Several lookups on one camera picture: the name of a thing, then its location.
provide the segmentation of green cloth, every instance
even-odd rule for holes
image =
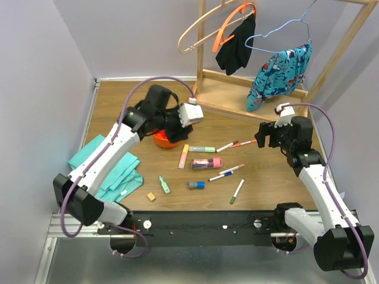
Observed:
[[[104,136],[99,135],[84,146],[69,160],[70,167],[74,170],[80,166],[104,139]],[[140,160],[136,156],[126,153],[105,178],[96,198],[103,201],[120,202],[140,187],[143,184],[143,177],[135,170],[139,164]]]

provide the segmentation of orange bowl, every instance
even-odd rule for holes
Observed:
[[[180,141],[176,143],[170,143],[170,141],[168,141],[167,139],[167,136],[164,130],[160,130],[158,133],[153,134],[153,139],[154,139],[155,144],[157,144],[158,146],[162,148],[174,148],[175,146],[180,144]]]

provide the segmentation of yellow highlighter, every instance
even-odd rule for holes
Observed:
[[[179,169],[184,169],[185,160],[187,159],[188,149],[190,145],[185,144],[183,147],[182,155],[180,156]]]

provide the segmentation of wooden table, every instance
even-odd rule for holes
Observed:
[[[165,86],[179,96],[181,102],[188,100],[188,90],[177,82],[155,82]],[[86,142],[98,134],[106,136],[120,114],[125,97],[137,82],[101,82],[89,126]],[[144,98],[150,84],[142,86],[132,96],[129,105],[135,105]],[[219,154],[189,152],[185,169],[178,169],[184,144],[219,148],[233,140],[240,142],[254,138],[258,125],[218,115],[204,113],[204,120],[194,125],[189,139],[173,149],[158,147],[153,138],[144,138],[131,153],[141,164],[137,171],[143,176],[144,184],[122,200],[122,204],[133,210],[236,210],[274,209],[278,203],[298,202],[305,209],[315,209],[314,202],[305,186],[297,178],[286,158],[279,149],[256,144],[227,149]],[[313,147],[320,151],[320,144],[314,134]],[[223,159],[222,169],[244,163],[228,177],[213,182],[220,169],[191,170],[191,159]],[[171,193],[164,194],[158,176],[163,175]],[[246,179],[236,202],[230,205],[240,180]],[[204,190],[189,190],[189,181],[207,181]],[[156,200],[150,202],[147,194],[152,192]]]

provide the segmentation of small wooden block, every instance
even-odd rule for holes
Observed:
[[[153,201],[156,199],[156,197],[155,197],[154,194],[152,194],[152,193],[149,193],[149,194],[147,195],[147,198],[149,198],[151,202],[153,202]]]

